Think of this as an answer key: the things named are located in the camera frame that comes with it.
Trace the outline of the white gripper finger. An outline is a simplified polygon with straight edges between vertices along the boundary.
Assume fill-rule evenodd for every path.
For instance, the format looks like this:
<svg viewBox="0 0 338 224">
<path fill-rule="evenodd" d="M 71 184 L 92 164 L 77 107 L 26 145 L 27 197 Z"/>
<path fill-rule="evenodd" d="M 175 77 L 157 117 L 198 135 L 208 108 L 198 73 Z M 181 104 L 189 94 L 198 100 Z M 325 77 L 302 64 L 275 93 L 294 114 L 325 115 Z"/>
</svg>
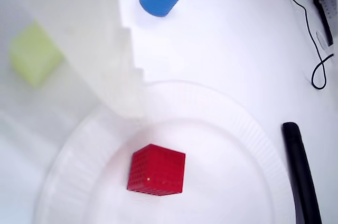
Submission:
<svg viewBox="0 0 338 224">
<path fill-rule="evenodd" d="M 119 0 L 20 1 L 104 104 L 123 117 L 143 117 L 143 73 Z"/>
</svg>

